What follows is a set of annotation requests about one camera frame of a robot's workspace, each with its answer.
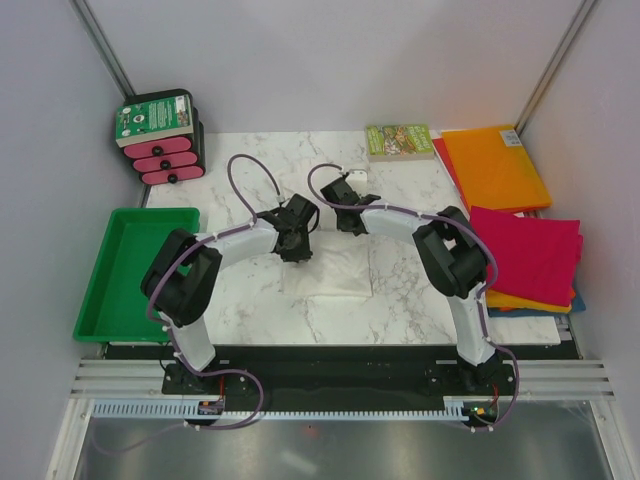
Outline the white t shirt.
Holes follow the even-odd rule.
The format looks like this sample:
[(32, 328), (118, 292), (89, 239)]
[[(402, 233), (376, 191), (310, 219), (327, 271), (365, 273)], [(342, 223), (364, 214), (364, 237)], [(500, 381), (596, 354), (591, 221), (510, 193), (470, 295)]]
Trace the white t shirt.
[(282, 290), (296, 296), (371, 297), (369, 242), (337, 231), (311, 234), (312, 257), (283, 265)]

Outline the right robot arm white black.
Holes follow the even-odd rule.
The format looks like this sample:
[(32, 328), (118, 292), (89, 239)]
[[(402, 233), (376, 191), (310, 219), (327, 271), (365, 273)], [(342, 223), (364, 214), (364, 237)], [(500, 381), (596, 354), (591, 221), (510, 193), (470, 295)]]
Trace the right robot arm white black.
[(417, 249), (430, 284), (451, 310), (457, 353), (464, 362), (457, 371), (460, 386), (473, 394), (489, 387), (494, 371), (488, 361), (496, 351), (486, 325), (489, 258), (461, 210), (450, 206), (421, 214), (377, 195), (361, 196), (344, 178), (323, 187), (321, 195), (335, 211), (340, 231), (380, 235)]

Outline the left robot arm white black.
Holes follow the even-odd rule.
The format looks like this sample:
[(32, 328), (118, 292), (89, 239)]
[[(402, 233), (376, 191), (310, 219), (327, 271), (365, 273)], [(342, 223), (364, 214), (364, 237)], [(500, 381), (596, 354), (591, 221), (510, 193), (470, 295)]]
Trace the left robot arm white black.
[(140, 289), (148, 299), (149, 318), (168, 332), (177, 358), (187, 367), (185, 382), (196, 392), (211, 392), (220, 378), (211, 363), (216, 351), (204, 321), (219, 273), (259, 255), (275, 254), (285, 263), (310, 260), (309, 236), (318, 223), (317, 205), (295, 194), (219, 233), (170, 232)]

